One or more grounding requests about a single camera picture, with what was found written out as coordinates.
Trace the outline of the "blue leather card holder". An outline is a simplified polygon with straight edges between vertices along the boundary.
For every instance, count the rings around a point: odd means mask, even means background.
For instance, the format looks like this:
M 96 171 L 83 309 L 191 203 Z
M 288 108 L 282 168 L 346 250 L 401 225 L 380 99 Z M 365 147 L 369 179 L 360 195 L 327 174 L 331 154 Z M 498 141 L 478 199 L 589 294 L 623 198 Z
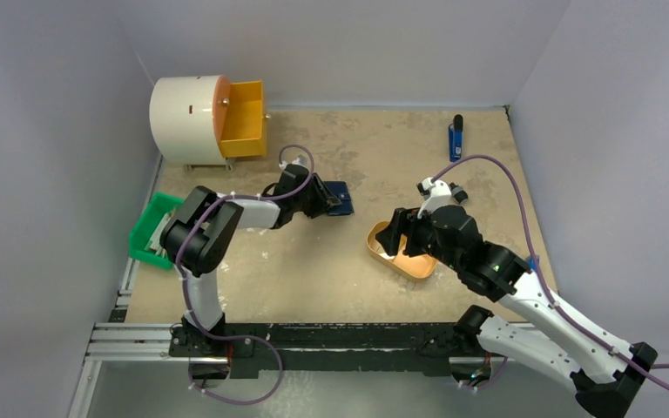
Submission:
M 348 216 L 355 213 L 348 184 L 345 181 L 326 181 L 325 186 L 339 201 L 328 210 L 328 216 Z

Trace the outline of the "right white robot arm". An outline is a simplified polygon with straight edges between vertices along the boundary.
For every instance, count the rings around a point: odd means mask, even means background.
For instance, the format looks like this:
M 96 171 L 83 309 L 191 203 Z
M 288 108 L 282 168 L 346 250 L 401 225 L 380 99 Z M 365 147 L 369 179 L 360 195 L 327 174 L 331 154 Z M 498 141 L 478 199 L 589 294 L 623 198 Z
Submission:
M 397 208 L 375 240 L 390 257 L 428 255 L 454 271 L 472 292 L 510 309 L 534 325 L 536 334 L 513 327 L 473 305 L 456 323 L 454 342 L 465 354 L 481 348 L 508 356 L 551 377 L 574 393 L 594 417 L 624 417 L 658 353 L 594 325 L 553 291 L 510 249 L 483 239 L 460 206 L 419 216 Z

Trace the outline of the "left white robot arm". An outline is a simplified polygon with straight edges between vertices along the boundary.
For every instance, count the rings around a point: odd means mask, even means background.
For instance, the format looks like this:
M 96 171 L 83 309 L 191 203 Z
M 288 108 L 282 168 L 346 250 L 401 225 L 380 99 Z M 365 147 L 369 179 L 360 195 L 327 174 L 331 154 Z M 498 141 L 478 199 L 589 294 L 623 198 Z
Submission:
M 185 323 L 195 329 L 191 344 L 213 356 L 231 340 L 223 330 L 225 314 L 218 300 L 217 270 L 239 229 L 280 229 L 296 213 L 309 219 L 342 206 L 329 183 L 299 164 L 289 163 L 279 179 L 255 195 L 215 192 L 196 186 L 161 233 L 160 244 L 181 280 Z

